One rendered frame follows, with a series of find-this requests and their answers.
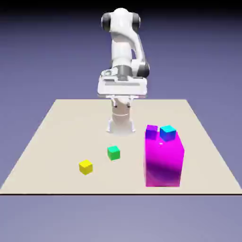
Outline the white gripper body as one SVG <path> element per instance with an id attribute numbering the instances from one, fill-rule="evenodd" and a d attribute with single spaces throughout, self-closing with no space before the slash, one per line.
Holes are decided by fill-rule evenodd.
<path id="1" fill-rule="evenodd" d="M 117 76 L 103 76 L 99 78 L 97 93 L 102 96 L 141 96 L 147 95 L 147 79 L 127 77 L 118 80 Z"/>

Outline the small purple cube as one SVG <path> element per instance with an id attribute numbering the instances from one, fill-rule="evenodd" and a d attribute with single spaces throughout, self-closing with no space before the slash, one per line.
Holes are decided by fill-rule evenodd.
<path id="1" fill-rule="evenodd" d="M 147 125 L 145 132 L 145 139 L 156 140 L 158 134 L 158 126 L 157 125 Z"/>

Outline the small blue cube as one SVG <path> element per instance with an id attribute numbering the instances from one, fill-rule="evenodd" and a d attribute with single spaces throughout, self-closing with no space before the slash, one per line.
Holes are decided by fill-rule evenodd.
<path id="1" fill-rule="evenodd" d="M 175 140 L 176 132 L 177 130 L 171 125 L 165 125 L 160 127 L 159 136 L 163 141 L 168 142 Z"/>

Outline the small green cube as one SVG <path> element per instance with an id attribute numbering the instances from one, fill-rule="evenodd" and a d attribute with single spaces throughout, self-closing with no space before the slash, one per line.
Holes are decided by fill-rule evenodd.
<path id="1" fill-rule="evenodd" d="M 117 146 L 112 146 L 107 148 L 107 155 L 111 161 L 120 159 L 121 152 Z"/>

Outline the small yellow cube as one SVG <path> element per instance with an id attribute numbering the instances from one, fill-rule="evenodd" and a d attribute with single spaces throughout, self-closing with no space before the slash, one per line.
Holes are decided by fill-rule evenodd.
<path id="1" fill-rule="evenodd" d="M 93 171 L 93 164 L 89 160 L 81 161 L 78 165 L 79 171 L 84 175 L 87 175 Z"/>

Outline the large magenta box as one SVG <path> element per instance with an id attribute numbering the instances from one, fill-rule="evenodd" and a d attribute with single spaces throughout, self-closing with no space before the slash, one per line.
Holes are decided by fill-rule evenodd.
<path id="1" fill-rule="evenodd" d="M 175 140 L 145 139 L 144 175 L 147 187 L 179 187 L 185 149 L 178 132 Z"/>

